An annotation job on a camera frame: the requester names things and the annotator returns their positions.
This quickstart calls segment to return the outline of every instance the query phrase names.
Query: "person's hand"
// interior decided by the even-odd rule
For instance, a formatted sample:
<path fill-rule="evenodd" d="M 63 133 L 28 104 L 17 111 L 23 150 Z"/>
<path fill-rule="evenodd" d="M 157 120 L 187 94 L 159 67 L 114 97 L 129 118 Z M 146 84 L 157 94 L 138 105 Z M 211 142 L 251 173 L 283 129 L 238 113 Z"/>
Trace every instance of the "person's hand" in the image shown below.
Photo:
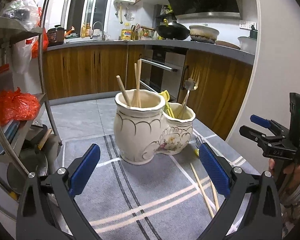
<path fill-rule="evenodd" d="M 271 174 L 274 174 L 275 169 L 275 162 L 274 159 L 269 159 L 269 171 Z M 284 170 L 284 174 L 292 174 L 294 169 L 294 163 L 291 163 L 289 166 L 287 166 Z M 300 165 L 297 165 L 294 170 L 294 175 L 292 177 L 291 182 L 286 187 L 286 192 L 290 195 L 292 194 L 300 185 Z"/>

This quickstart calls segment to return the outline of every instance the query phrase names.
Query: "table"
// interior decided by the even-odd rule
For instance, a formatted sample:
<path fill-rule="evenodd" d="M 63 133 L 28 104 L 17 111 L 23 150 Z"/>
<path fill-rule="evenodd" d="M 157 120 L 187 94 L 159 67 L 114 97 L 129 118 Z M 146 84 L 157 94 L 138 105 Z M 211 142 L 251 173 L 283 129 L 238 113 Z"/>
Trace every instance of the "table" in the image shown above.
<path fill-rule="evenodd" d="M 246 173 L 259 174 L 242 156 L 197 119 L 190 144 L 179 154 L 157 154 L 147 164 L 133 165 L 120 158 L 114 135 L 69 141 L 65 166 L 81 157 L 91 143 L 101 149 L 100 161 L 83 193 L 75 200 L 96 232 L 107 240 L 197 239 L 211 221 L 208 208 L 190 167 L 192 163 L 215 209 L 210 179 L 195 155 L 195 136 L 201 136 L 217 155 Z M 238 227 L 250 195 L 229 230 Z M 224 197 L 218 195 L 221 206 Z"/>

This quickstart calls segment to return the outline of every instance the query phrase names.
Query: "gray floor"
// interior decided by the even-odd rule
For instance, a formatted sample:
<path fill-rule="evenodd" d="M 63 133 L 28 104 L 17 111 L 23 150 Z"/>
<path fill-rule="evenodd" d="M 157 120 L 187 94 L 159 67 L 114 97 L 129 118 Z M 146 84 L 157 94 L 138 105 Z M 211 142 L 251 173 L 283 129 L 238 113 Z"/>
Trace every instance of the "gray floor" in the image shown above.
<path fill-rule="evenodd" d="M 114 98 L 51 106 L 51 110 L 63 141 L 113 134 Z M 41 121 L 50 127 L 46 111 Z"/>

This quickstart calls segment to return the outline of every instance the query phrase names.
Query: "bottle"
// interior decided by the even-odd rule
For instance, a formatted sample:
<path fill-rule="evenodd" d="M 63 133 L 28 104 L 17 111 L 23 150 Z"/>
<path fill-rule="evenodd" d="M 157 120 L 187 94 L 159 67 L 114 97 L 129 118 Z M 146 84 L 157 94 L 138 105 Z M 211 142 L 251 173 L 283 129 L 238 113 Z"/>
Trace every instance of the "bottle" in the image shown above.
<path fill-rule="evenodd" d="M 81 28 L 80 37 L 84 38 L 86 36 L 86 25 L 83 23 Z"/>
<path fill-rule="evenodd" d="M 91 36 L 91 27 L 90 27 L 90 23 L 87 23 L 86 25 L 86 37 Z"/>

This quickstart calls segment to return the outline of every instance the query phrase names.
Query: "oven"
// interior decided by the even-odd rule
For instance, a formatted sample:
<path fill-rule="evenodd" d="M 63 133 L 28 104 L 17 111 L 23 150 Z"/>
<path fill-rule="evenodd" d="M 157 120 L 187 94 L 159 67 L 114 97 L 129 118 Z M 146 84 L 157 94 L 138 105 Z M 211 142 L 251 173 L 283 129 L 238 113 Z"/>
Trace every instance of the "oven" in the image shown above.
<path fill-rule="evenodd" d="M 141 88 L 160 93 L 167 90 L 170 102 L 176 102 L 187 49 L 146 46 L 141 58 Z"/>

